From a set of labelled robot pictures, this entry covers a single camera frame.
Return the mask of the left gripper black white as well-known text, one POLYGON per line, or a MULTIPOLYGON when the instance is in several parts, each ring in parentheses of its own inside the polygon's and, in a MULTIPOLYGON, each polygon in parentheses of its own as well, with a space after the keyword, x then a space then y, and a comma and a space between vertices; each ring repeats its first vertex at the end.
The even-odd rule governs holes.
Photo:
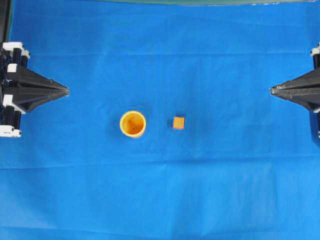
POLYGON ((69 89, 26 68, 30 53, 22 42, 0 44, 0 136, 19 138, 21 115, 50 101, 69 95, 69 89), (5 89, 17 84, 44 89, 5 89))

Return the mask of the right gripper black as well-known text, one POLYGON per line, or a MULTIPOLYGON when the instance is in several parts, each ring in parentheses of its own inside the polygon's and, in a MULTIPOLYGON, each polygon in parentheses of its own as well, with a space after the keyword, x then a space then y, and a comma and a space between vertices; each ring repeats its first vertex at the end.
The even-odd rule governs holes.
POLYGON ((320 144, 320 44, 310 52, 314 70, 270 88, 273 96, 306 108, 313 142, 320 144))

